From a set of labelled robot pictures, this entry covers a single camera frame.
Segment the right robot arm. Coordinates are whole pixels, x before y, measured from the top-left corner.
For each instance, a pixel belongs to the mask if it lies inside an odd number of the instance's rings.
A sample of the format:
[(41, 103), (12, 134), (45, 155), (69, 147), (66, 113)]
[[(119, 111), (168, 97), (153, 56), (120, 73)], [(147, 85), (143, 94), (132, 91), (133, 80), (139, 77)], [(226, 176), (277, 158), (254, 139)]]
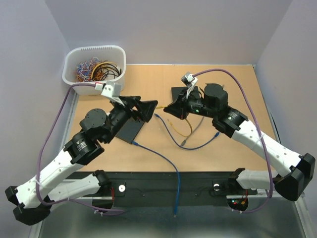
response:
[(228, 188), (233, 193), (251, 188), (274, 188), (285, 199), (297, 201), (313, 178), (315, 157), (309, 153), (301, 155), (294, 152), (264, 132), (258, 132), (254, 120), (229, 106), (228, 94), (219, 84), (207, 84), (202, 96), (182, 90), (177, 99), (164, 108), (164, 112), (178, 119), (186, 119), (188, 114), (211, 118), (216, 130), (269, 160), (273, 171), (236, 170), (228, 181)]

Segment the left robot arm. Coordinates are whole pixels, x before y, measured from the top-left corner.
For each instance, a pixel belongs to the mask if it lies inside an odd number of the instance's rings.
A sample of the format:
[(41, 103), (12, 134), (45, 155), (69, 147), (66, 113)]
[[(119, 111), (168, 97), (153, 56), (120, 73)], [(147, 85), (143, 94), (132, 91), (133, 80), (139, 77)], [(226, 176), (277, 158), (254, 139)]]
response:
[(106, 195), (112, 190), (103, 170), (69, 184), (61, 183), (103, 153), (101, 143), (109, 144), (130, 119), (149, 122), (158, 104), (157, 100), (141, 101), (139, 96), (118, 99), (109, 113), (103, 109), (88, 111), (80, 121), (81, 130), (46, 167), (38, 169), (24, 184), (5, 190), (8, 201), (16, 206), (13, 214), (17, 221), (31, 226), (47, 218), (54, 205), (95, 193)]

